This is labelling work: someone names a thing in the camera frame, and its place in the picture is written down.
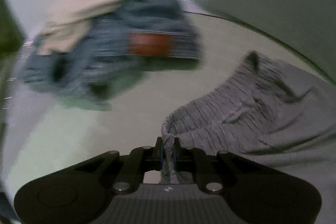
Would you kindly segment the grey sweatpants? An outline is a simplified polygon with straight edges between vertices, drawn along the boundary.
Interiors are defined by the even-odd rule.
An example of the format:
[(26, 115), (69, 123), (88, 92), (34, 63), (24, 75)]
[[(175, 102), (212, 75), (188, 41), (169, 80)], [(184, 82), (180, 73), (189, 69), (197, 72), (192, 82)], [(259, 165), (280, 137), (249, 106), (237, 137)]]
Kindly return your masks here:
[(281, 60), (251, 52), (212, 92), (172, 112), (161, 127), (164, 182), (190, 182), (173, 169), (173, 144), (226, 150), (302, 178), (322, 196), (317, 223), (335, 223), (335, 86)]

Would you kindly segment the olive green curtain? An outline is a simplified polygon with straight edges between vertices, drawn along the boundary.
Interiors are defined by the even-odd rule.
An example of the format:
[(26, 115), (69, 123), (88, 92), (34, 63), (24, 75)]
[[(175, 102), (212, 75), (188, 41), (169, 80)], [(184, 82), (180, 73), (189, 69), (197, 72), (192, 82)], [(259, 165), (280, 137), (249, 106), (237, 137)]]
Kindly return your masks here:
[(1, 0), (1, 135), (6, 125), (6, 97), (8, 78), (11, 76), (23, 34), (11, 13), (7, 0)]

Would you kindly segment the blue denim jeans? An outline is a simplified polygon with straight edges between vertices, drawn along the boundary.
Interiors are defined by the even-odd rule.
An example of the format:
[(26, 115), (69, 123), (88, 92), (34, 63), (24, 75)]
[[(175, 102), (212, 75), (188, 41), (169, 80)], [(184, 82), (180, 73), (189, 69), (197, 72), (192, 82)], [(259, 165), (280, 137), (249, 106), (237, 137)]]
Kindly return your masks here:
[(42, 41), (34, 41), (22, 82), (84, 107), (104, 107), (114, 86), (150, 59), (190, 65), (202, 56), (197, 31), (178, 0), (125, 0), (116, 11), (95, 17), (69, 52), (43, 55)]

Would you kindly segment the green grid cutting mat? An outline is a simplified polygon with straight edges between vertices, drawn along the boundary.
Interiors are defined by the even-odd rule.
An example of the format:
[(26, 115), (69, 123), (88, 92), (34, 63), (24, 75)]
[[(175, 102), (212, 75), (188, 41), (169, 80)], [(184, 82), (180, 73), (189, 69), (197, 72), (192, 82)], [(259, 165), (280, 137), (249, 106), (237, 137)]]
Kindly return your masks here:
[(260, 32), (209, 15), (189, 14), (189, 19), (203, 43), (201, 63), (195, 68), (157, 63), (148, 72), (132, 73), (115, 85), (105, 106), (62, 102), (11, 76), (1, 172), (9, 199), (25, 183), (105, 151), (128, 153), (152, 145), (172, 111), (221, 84), (249, 51), (316, 74), (301, 57)]

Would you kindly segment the beige cloth garment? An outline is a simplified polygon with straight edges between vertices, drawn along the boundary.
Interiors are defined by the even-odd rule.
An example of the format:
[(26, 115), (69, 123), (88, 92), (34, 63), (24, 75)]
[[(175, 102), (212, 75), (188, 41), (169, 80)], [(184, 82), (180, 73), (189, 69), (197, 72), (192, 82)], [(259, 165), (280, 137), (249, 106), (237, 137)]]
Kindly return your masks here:
[(41, 56), (53, 52), (69, 52), (92, 25), (96, 16), (116, 10), (124, 0), (57, 0), (47, 12), (41, 30), (42, 42), (37, 50)]

